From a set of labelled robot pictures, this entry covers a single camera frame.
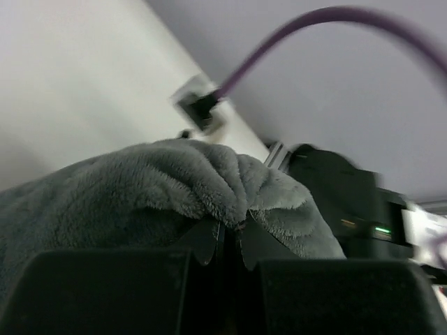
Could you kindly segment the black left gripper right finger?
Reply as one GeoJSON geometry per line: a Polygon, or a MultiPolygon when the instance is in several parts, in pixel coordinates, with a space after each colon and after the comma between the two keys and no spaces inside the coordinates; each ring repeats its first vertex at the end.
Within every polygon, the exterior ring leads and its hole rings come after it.
{"type": "Polygon", "coordinates": [[[445,334],[423,271],[409,261],[301,260],[253,221],[239,234],[240,334],[445,334]]]}

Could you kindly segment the grey plush cream-frilled pillowcase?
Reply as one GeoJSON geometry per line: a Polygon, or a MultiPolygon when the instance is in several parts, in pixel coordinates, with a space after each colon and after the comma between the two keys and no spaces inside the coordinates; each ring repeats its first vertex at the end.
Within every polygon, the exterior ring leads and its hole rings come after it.
{"type": "Polygon", "coordinates": [[[138,144],[1,192],[1,296],[33,255],[58,248],[167,246],[206,216],[252,216],[301,258],[343,258],[298,181],[230,147],[138,144]]]}

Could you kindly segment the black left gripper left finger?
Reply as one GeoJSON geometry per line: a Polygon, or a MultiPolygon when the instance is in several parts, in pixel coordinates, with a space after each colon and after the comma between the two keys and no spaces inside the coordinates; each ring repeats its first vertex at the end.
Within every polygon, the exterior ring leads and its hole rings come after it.
{"type": "Polygon", "coordinates": [[[203,219],[168,248],[34,257],[1,314],[2,334],[211,334],[224,227],[203,219]]]}

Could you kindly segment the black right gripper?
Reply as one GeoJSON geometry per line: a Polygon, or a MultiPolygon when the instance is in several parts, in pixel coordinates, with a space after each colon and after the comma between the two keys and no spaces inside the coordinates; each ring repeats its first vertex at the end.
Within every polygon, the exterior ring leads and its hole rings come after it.
{"type": "Polygon", "coordinates": [[[377,173],[341,154],[301,144],[291,153],[288,174],[309,189],[346,257],[413,257],[402,217],[406,201],[380,188],[377,173]]]}

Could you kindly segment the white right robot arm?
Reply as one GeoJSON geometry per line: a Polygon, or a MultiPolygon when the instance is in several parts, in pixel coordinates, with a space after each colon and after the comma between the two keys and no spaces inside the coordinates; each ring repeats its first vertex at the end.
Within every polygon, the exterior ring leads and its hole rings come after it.
{"type": "Polygon", "coordinates": [[[446,284],[446,217],[380,187],[380,176],[332,151],[301,144],[287,173],[305,185],[348,258],[410,259],[446,284]]]}

